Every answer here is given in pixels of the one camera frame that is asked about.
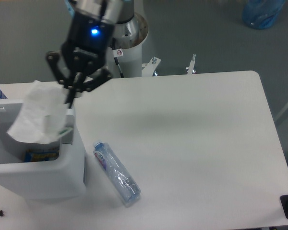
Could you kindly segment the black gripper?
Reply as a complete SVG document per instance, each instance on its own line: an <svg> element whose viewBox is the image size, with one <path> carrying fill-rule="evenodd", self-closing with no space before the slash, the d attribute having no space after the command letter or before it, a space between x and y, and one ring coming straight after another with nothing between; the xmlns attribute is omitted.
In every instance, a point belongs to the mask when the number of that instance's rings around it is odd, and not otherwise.
<svg viewBox="0 0 288 230"><path fill-rule="evenodd" d="M91 92L112 79L111 73L102 67L106 63L106 51L114 27L115 20L107 11L74 12L67 39L61 46L64 62L70 71L68 77L58 66L60 51L46 53L48 66L66 94L65 104L68 104L68 108L72 107L77 93ZM93 78L85 81L91 74Z"/></svg>

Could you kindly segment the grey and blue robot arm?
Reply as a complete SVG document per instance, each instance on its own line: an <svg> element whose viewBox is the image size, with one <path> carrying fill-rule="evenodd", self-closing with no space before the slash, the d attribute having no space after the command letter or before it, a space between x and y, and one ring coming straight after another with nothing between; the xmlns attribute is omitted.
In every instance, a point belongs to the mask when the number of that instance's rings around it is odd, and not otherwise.
<svg viewBox="0 0 288 230"><path fill-rule="evenodd" d="M56 81L67 89L65 103L72 106L78 93L91 92L112 79L106 69L106 52L124 0L73 0L74 14L59 51L46 61Z"/></svg>

